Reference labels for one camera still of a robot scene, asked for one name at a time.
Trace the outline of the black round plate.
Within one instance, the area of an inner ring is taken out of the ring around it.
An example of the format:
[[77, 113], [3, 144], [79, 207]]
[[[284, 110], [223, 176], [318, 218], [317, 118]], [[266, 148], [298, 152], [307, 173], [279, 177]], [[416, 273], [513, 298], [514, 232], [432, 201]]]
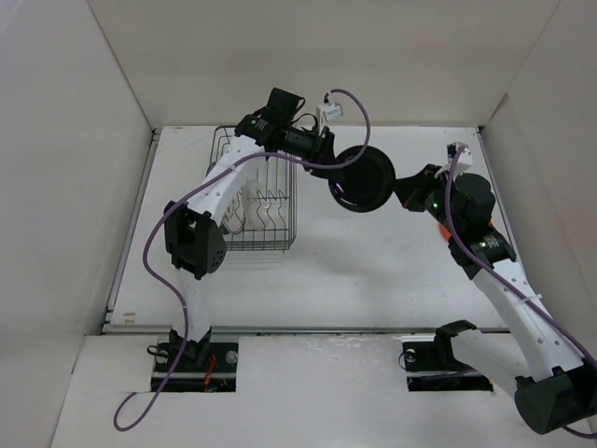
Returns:
[[376, 147], [367, 146], [354, 163], [341, 169], [342, 180], [329, 180], [332, 198], [354, 213], [381, 208], [393, 193], [396, 171], [390, 158]]

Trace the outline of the clear glass plate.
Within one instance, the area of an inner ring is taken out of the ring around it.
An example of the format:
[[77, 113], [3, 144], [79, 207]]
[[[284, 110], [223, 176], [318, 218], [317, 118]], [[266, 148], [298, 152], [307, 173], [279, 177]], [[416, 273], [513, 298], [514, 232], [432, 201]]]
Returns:
[[254, 179], [248, 180], [243, 187], [242, 206], [246, 228], [264, 231], [270, 226], [271, 203], [264, 196], [261, 185]]

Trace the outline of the white plate red characters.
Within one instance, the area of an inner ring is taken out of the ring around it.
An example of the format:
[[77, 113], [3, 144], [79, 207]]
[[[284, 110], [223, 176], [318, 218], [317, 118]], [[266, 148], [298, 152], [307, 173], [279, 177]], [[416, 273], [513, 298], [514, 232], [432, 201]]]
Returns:
[[238, 234], [244, 227], [243, 189], [238, 190], [227, 206], [221, 224], [227, 233]]

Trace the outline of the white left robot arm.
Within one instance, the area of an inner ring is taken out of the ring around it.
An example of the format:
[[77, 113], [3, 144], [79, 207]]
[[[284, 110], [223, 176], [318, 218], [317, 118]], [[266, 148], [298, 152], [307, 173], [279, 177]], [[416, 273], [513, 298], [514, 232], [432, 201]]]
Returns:
[[227, 255], [221, 222], [238, 192], [269, 159], [294, 162], [311, 175], [338, 179], [350, 161], [334, 155], [334, 134], [328, 128], [343, 110], [338, 102], [325, 98], [317, 106], [314, 125], [300, 128], [297, 115], [302, 97], [278, 88], [271, 90], [268, 102], [244, 116], [235, 126], [225, 153], [193, 191], [178, 202], [169, 203], [160, 227], [165, 248], [178, 271], [176, 290], [186, 303], [182, 329], [173, 330], [172, 341], [179, 343], [176, 358], [191, 371], [208, 361], [208, 346], [202, 341], [211, 330], [205, 301], [196, 292], [196, 283], [215, 273]]

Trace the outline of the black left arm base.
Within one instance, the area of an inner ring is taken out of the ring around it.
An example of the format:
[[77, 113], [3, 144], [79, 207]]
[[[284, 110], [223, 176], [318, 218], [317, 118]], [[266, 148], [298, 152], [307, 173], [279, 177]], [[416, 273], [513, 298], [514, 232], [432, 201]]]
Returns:
[[[153, 357], [150, 388], [156, 392], [174, 364], [182, 340], [174, 335], [169, 340], [149, 345], [146, 352]], [[164, 392], [229, 393], [236, 391], [239, 345], [236, 342], [211, 342], [206, 336], [200, 342], [187, 342]]]

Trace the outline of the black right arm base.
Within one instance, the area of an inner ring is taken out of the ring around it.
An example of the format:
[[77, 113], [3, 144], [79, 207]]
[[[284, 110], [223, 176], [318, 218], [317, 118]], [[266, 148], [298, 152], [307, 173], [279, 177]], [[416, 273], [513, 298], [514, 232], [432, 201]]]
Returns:
[[477, 327], [458, 320], [438, 327], [432, 335], [403, 339], [398, 358], [407, 374], [409, 392], [493, 392], [492, 382], [469, 365], [457, 360], [451, 340]]

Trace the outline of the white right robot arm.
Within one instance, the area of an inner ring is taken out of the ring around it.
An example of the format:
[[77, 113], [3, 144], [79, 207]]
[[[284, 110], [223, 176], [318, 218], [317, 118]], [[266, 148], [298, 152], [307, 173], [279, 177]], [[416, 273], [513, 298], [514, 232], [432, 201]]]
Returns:
[[435, 331], [431, 356], [445, 371], [473, 368], [513, 398], [524, 423], [537, 434], [596, 414], [596, 360], [569, 331], [557, 324], [535, 294], [507, 239], [493, 226], [495, 198], [488, 180], [436, 165], [394, 183], [401, 205], [427, 212], [448, 230], [451, 256], [506, 323], [527, 363], [491, 349], [479, 329], [466, 320]]

